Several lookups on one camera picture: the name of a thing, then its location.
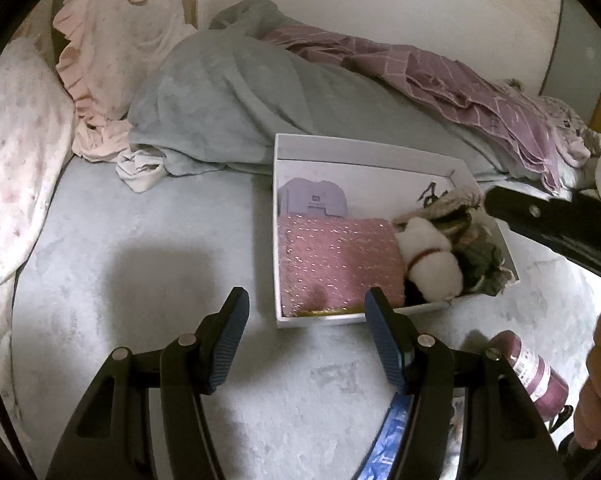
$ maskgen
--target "bottle label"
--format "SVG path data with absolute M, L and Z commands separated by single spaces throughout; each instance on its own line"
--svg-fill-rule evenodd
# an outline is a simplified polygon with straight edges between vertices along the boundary
M 540 358 L 540 360 L 542 361 L 544 369 L 542 370 L 542 378 L 540 379 L 538 386 L 536 386 L 536 389 L 529 394 L 533 402 L 536 402 L 538 399 L 544 396 L 547 390 L 549 389 L 549 377 L 551 377 L 551 368 L 542 357 Z
M 523 343 L 520 343 L 520 355 L 513 364 L 513 371 L 520 379 L 520 382 L 530 394 L 529 386 L 538 373 L 540 366 L 540 358 L 531 348 L 527 348 Z

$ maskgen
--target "plush toy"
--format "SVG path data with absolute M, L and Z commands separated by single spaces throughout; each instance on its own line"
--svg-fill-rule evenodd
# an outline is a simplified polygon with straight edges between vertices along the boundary
M 431 222 L 411 218 L 395 238 L 405 261 L 405 276 L 429 303 L 452 300 L 462 293 L 463 275 L 451 242 Z

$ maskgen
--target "blue plastic wrapper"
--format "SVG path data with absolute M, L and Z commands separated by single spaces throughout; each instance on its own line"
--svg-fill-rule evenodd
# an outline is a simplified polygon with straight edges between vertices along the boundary
M 389 477 L 409 421 L 412 399 L 412 396 L 395 394 L 382 429 L 357 480 L 385 480 Z

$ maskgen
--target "open box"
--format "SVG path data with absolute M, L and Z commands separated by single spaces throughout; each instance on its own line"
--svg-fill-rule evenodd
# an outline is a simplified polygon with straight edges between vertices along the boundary
M 363 313 L 331 316 L 285 317 L 282 315 L 279 267 L 279 190 L 292 178 L 315 182 L 328 180 L 344 191 L 349 217 L 392 220 L 421 208 L 419 197 L 435 183 L 435 193 L 468 186 L 479 191 L 465 163 L 457 158 L 389 146 L 363 140 L 336 137 L 276 135 L 274 156 L 274 290 L 276 321 L 279 328 L 316 324 L 346 324 L 364 321 Z M 493 242 L 503 251 L 505 266 L 519 279 L 500 226 L 479 211 L 474 219 L 491 231 Z M 417 313 L 452 306 L 473 295 L 452 301 L 397 308 L 397 312 Z

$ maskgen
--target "red cylindrical container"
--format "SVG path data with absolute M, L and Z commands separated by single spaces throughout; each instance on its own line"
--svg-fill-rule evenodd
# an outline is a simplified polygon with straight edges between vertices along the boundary
M 523 345 L 511 330 L 494 337 L 490 346 L 507 358 L 545 422 L 560 413 L 567 402 L 569 386 L 542 357 Z

